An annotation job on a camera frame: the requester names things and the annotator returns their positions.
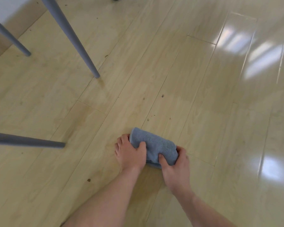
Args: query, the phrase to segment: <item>blue-gray towel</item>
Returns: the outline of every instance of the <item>blue-gray towel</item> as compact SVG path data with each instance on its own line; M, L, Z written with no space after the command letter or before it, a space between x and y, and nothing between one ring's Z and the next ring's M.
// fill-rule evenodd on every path
M146 163L150 166L161 168L158 159L159 153L163 154L170 166L176 163L178 158L177 147L170 140L135 127L131 130L129 141L134 148L138 148L140 142L146 142Z

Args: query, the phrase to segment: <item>cleaning rag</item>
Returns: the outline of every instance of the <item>cleaning rag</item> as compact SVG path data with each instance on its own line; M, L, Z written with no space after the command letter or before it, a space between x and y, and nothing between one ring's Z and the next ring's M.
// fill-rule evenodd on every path
M178 158L177 147L170 140L135 127L131 130L129 141L134 148L138 148L140 142L146 142L146 163L150 166L161 168L158 159L159 153L165 157L170 166L176 163Z

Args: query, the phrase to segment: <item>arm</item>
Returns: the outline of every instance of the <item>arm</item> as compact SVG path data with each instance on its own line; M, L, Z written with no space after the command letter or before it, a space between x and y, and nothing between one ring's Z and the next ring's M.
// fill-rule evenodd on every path
M128 137L122 135L115 143L120 174L80 206L63 227L122 226L133 187L146 163L145 142L135 149Z
M179 157L175 165L168 165L161 154L159 154L159 161L165 184L177 198L191 224L196 227L235 226L193 193L189 183L189 159L186 150L177 146L177 151Z

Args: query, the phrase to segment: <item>forearm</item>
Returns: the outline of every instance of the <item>forearm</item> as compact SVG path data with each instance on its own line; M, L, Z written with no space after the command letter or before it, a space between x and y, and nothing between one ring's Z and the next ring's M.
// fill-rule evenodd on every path
M88 199L69 218L65 226L121 226L138 176L139 171L136 169L122 171Z
M192 191L176 196L191 224L194 227L234 227L227 218L219 214Z

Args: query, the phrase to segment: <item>hand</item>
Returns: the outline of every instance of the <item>hand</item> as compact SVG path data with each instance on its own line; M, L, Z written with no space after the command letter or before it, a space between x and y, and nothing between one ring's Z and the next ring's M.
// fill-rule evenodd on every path
M179 154L176 164L170 166L162 154L159 154L159 162L162 166L163 178L166 186L173 195L180 196L184 193L190 193L189 183L189 159L186 150L177 146Z
M146 164L146 143L140 142L135 149L129 142L129 134L124 134L115 143L115 156L121 165L121 170L137 169L139 173Z

